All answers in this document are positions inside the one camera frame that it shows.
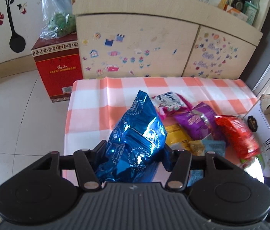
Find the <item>pink Ameria biscuit packet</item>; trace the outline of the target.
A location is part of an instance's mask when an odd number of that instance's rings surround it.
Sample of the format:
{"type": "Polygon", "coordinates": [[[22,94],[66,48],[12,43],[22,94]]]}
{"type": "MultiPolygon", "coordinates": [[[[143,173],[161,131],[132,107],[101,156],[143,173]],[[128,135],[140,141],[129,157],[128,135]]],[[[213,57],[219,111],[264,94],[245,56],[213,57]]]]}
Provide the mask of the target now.
{"type": "Polygon", "coordinates": [[[193,106],[183,96],[175,92],[166,92],[151,98],[151,101],[161,119],[173,116],[179,112],[188,112],[193,106]]]}

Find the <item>blue foil snack bag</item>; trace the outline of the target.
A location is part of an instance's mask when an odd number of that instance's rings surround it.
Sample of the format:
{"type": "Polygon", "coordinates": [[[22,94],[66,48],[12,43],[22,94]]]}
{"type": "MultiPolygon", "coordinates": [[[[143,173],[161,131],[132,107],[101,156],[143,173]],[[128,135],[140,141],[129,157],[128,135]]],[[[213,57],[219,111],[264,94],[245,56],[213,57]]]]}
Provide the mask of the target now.
{"type": "Polygon", "coordinates": [[[97,178],[100,182],[151,182],[166,135],[151,99],[140,90],[109,136],[97,178]]]}

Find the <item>red cardboard carton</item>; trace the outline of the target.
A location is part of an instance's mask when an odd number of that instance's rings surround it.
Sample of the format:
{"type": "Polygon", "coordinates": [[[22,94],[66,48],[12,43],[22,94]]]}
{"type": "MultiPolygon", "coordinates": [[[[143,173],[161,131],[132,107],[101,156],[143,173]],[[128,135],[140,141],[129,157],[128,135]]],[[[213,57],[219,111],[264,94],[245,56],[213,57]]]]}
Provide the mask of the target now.
{"type": "Polygon", "coordinates": [[[73,83],[83,79],[77,34],[39,38],[31,52],[50,100],[69,100],[73,83]]]}

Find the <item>purple snack bag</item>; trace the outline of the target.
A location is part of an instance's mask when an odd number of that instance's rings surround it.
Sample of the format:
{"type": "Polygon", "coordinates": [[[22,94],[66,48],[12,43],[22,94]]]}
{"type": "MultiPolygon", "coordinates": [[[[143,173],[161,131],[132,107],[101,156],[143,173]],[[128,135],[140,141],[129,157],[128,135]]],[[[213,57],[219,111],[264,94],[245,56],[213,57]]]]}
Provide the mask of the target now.
{"type": "Polygon", "coordinates": [[[202,140],[211,134],[213,140],[222,141],[224,137],[215,122],[215,111],[206,103],[199,103],[192,110],[174,115],[193,140],[202,140]]]}

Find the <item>yellow snack bag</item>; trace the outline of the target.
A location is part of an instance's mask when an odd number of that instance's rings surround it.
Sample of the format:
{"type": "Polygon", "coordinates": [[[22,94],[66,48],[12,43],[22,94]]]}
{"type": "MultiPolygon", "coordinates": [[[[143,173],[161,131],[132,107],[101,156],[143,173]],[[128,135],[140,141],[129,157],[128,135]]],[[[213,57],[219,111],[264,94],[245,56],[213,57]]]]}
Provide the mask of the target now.
{"type": "Polygon", "coordinates": [[[192,138],[179,124],[165,126],[165,129],[167,132],[166,144],[172,150],[191,151],[189,143],[192,141],[192,138]]]}

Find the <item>green glass bottle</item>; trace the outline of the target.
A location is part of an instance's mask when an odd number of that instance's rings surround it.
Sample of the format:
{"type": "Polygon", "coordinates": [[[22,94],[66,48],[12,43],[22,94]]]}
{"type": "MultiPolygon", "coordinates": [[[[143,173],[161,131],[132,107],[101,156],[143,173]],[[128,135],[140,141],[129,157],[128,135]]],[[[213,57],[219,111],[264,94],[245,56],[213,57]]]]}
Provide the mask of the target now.
{"type": "Polygon", "coordinates": [[[256,14],[259,11],[258,0],[246,0],[244,3],[243,13],[247,16],[247,24],[253,25],[256,14]]]}

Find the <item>orange white checkered tablecloth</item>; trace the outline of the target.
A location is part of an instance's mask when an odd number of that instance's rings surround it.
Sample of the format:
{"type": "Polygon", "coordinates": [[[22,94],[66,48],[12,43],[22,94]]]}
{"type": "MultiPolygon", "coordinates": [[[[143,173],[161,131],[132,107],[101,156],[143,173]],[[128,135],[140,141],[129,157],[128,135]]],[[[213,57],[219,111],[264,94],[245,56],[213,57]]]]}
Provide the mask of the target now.
{"type": "Polygon", "coordinates": [[[93,149],[107,140],[138,91],[150,97],[175,92],[192,105],[208,104],[218,115],[244,115],[257,97],[242,80],[192,77],[131,77],[74,82],[67,111],[64,154],[93,149]]]}

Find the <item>beige sticker-covered cabinet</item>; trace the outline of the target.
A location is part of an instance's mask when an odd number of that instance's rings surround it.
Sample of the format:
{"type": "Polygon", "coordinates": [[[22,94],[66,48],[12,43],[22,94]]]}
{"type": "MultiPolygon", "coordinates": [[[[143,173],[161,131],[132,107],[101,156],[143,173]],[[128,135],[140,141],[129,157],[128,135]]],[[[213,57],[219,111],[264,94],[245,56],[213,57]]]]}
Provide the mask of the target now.
{"type": "Polygon", "coordinates": [[[247,24],[197,0],[72,0],[83,76],[237,79],[263,36],[258,1],[247,24]]]}

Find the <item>clear plastic bag with greens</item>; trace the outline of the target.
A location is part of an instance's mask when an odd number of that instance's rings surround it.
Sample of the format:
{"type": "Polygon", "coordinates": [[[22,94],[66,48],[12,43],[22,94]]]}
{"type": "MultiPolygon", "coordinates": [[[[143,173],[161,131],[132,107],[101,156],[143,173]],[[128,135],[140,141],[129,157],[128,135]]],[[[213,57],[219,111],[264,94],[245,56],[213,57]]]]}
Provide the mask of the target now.
{"type": "Polygon", "coordinates": [[[58,39],[76,31],[71,0],[42,0],[42,15],[41,39],[58,39]]]}

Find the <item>light blue snack packet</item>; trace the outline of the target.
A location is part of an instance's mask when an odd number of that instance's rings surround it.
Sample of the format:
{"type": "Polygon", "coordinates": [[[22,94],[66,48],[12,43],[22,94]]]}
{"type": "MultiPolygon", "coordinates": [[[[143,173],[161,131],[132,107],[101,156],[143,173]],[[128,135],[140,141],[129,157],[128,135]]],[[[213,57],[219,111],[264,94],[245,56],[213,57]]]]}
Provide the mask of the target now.
{"type": "MultiPolygon", "coordinates": [[[[206,152],[215,152],[220,156],[225,156],[226,143],[225,141],[216,140],[195,140],[189,142],[189,150],[195,156],[204,156],[206,152]]],[[[203,170],[192,170],[188,186],[192,186],[195,182],[202,179],[204,176],[203,170]]]]}

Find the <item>red snack bag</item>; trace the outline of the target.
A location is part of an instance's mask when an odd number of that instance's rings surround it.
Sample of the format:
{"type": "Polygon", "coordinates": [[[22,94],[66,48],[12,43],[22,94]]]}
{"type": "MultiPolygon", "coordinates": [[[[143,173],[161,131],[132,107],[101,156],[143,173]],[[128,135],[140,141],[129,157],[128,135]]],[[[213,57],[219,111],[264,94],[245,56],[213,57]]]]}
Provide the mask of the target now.
{"type": "Polygon", "coordinates": [[[239,159],[248,160],[260,154],[258,142],[242,119],[217,115],[215,122],[239,159]]]}

